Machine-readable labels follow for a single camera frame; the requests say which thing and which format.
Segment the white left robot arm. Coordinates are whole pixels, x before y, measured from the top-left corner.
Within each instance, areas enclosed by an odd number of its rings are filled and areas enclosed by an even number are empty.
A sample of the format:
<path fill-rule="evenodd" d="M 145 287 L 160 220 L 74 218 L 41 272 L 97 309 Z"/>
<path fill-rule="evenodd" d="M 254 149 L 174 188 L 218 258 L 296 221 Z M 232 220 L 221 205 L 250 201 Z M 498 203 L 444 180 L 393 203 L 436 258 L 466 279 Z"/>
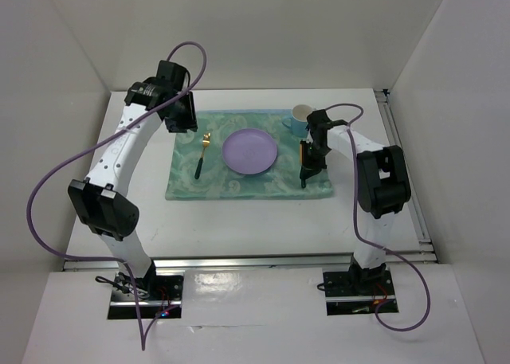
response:
<path fill-rule="evenodd" d="M 157 290 L 155 265 L 144 252 L 135 228 L 139 208 L 127 198 L 135 167 L 148 141 L 161 125 L 170 133 L 197 131 L 192 93 L 152 113 L 151 109 L 174 98 L 190 80 L 189 71 L 176 63 L 160 61 L 157 73 L 134 83 L 124 99 L 124 109 L 110 142 L 86 177 L 69 184 L 68 194 L 80 222 L 120 259 L 117 282 L 139 299 Z"/>

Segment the gold knife green handle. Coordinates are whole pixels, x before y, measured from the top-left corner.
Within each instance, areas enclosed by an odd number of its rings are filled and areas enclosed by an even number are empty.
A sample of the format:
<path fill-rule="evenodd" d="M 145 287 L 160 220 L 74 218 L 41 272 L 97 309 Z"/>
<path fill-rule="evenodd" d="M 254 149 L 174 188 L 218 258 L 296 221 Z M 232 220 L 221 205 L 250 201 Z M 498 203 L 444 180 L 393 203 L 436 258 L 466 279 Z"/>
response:
<path fill-rule="evenodd" d="M 306 178 L 307 168 L 304 165 L 307 145 L 308 144 L 306 141 L 304 141 L 304 140 L 300 141 L 300 175 L 299 175 L 299 178 L 300 178 L 300 185 L 301 185 L 302 189 L 304 189 L 306 187 L 306 181 L 307 181 L 307 178 Z"/>

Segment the lilac round plastic plate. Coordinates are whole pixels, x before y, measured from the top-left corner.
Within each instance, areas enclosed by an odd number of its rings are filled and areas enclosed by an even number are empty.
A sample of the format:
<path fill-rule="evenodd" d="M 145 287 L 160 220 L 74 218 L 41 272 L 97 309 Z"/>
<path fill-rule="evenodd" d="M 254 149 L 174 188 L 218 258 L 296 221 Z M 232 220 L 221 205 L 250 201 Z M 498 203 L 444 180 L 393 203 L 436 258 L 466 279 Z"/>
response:
<path fill-rule="evenodd" d="M 276 161 L 277 143 L 265 131 L 245 128 L 230 134 L 222 144 L 222 158 L 234 172 L 244 175 L 261 174 Z"/>

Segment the blue cup white inside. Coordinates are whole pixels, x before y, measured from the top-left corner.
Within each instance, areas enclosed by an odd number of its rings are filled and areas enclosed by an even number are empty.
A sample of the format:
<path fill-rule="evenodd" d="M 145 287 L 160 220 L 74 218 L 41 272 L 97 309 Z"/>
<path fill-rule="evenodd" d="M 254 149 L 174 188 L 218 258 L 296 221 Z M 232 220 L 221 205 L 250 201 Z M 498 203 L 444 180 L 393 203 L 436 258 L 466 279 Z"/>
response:
<path fill-rule="evenodd" d="M 308 135 L 308 116 L 314 112 L 314 108 L 306 104 L 298 104 L 291 114 L 285 116 L 281 122 L 293 135 L 305 139 Z"/>

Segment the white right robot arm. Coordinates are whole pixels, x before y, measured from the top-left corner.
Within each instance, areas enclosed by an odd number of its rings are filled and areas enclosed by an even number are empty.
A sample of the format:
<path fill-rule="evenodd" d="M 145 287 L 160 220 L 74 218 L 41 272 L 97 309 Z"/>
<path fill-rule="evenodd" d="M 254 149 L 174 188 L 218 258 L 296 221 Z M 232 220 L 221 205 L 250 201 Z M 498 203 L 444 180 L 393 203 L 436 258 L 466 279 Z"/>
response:
<path fill-rule="evenodd" d="M 352 293 L 366 296 L 383 282 L 386 251 L 396 215 L 410 200 L 411 188 L 402 148 L 384 146 L 351 129 L 352 122 L 332 120 L 327 109 L 307 117 L 308 136 L 300 142 L 300 184 L 327 169 L 336 151 L 353 162 L 353 226 L 357 243 L 347 278 Z"/>

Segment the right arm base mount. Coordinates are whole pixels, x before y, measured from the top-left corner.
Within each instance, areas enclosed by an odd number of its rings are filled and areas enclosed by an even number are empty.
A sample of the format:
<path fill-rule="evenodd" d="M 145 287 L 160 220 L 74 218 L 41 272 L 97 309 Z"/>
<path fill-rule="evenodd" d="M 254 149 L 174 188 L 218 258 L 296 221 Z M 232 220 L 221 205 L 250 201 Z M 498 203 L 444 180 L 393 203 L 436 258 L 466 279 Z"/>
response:
<path fill-rule="evenodd" d="M 381 279 L 356 287 L 347 272 L 324 272 L 316 288 L 325 295 L 326 311 L 332 315 L 368 315 L 398 313 L 392 276 L 389 270 Z"/>

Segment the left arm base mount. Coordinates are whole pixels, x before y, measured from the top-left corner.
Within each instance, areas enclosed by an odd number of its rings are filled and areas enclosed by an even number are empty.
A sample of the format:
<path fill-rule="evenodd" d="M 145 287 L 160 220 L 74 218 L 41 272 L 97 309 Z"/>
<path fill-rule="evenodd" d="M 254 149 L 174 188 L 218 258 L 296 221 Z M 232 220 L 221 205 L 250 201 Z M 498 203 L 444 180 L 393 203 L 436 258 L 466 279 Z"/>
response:
<path fill-rule="evenodd" d="M 113 280 L 96 276 L 95 281 L 112 288 L 108 319 L 136 319 L 135 297 L 131 284 L 116 275 Z M 147 292 L 138 289 L 141 319 L 180 319 L 182 316 L 183 275 L 156 276 Z"/>

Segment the gold fork green handle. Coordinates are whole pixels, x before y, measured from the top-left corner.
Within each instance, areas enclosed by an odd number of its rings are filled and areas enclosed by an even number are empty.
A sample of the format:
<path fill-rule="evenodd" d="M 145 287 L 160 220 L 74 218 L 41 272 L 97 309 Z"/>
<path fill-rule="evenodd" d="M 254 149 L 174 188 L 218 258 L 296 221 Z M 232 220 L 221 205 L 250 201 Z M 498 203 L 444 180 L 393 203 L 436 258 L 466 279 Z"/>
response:
<path fill-rule="evenodd" d="M 205 133 L 202 138 L 202 152 L 200 154 L 200 158 L 198 160 L 198 164 L 196 166 L 196 170 L 194 172 L 194 179 L 198 180 L 200 178 L 202 172 L 202 165 L 205 157 L 206 148 L 210 145 L 211 133 Z"/>

